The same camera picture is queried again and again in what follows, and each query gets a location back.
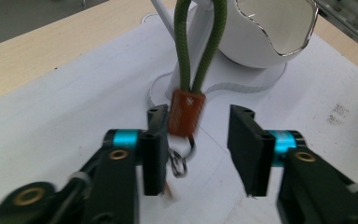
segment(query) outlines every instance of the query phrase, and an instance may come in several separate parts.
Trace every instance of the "green cord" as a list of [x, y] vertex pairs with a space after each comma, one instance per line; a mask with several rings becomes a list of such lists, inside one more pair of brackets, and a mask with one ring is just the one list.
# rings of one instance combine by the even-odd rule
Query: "green cord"
[[175, 35], [176, 54], [179, 62], [180, 89], [190, 91], [190, 58], [187, 48], [187, 12], [191, 0], [176, 2], [173, 27]]
[[180, 89], [201, 93], [203, 79], [208, 71], [214, 54], [219, 47], [220, 39], [226, 26], [227, 0], [213, 0], [214, 18], [211, 34], [208, 38], [205, 51], [200, 60], [200, 65], [194, 78], [193, 87], [190, 89], [190, 58], [187, 48], [187, 12], [191, 0], [178, 0], [173, 19], [176, 53], [180, 71]]
[[205, 51], [200, 60], [199, 69], [197, 70], [196, 77], [194, 78], [193, 87], [191, 92], [201, 93], [202, 82], [211, 64], [214, 54], [219, 47], [220, 40], [223, 32], [225, 31], [227, 19], [227, 1], [226, 0], [213, 0], [214, 18], [213, 28], [206, 44]]

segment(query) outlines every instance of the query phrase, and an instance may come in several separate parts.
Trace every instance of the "brass screw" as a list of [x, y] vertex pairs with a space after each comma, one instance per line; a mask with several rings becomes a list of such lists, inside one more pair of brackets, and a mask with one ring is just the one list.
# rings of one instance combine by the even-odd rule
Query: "brass screw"
[[110, 153], [110, 159], [114, 161], [122, 160], [129, 156], [129, 152], [126, 150], [116, 150]]
[[25, 206], [39, 201], [44, 195], [45, 190], [42, 188], [25, 189], [14, 198], [13, 203], [17, 206]]
[[299, 160], [302, 161], [309, 161], [309, 162], [316, 161], [316, 158], [307, 152], [297, 152], [295, 155]]

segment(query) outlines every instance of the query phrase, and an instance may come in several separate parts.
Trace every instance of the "white table surface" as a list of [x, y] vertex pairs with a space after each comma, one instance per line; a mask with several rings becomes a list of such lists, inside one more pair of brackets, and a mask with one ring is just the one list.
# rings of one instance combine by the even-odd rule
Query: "white table surface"
[[[175, 62], [162, 23], [147, 22], [0, 97], [0, 201], [35, 181], [60, 189], [109, 129], [145, 129], [147, 91]], [[208, 95], [188, 176], [168, 170], [177, 201], [141, 196], [141, 223], [280, 223], [282, 169], [272, 170], [267, 198], [246, 197], [226, 148], [230, 104], [253, 109], [265, 129], [300, 131], [358, 182], [358, 68], [314, 35], [271, 89]]]

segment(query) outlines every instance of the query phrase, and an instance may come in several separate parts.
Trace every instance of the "brown leather tag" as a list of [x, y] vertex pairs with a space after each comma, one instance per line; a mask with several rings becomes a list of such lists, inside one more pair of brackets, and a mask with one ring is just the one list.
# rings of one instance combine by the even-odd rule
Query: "brown leather tag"
[[181, 137], [191, 136], [196, 131], [204, 103], [204, 94], [174, 91], [168, 124], [170, 134]]

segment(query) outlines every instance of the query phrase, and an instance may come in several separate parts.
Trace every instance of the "white ceramic object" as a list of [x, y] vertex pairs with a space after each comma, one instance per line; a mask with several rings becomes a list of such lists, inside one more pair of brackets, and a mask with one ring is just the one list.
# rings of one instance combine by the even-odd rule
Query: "white ceramic object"
[[313, 0], [228, 0], [219, 48], [248, 67], [286, 63], [308, 45], [317, 15]]

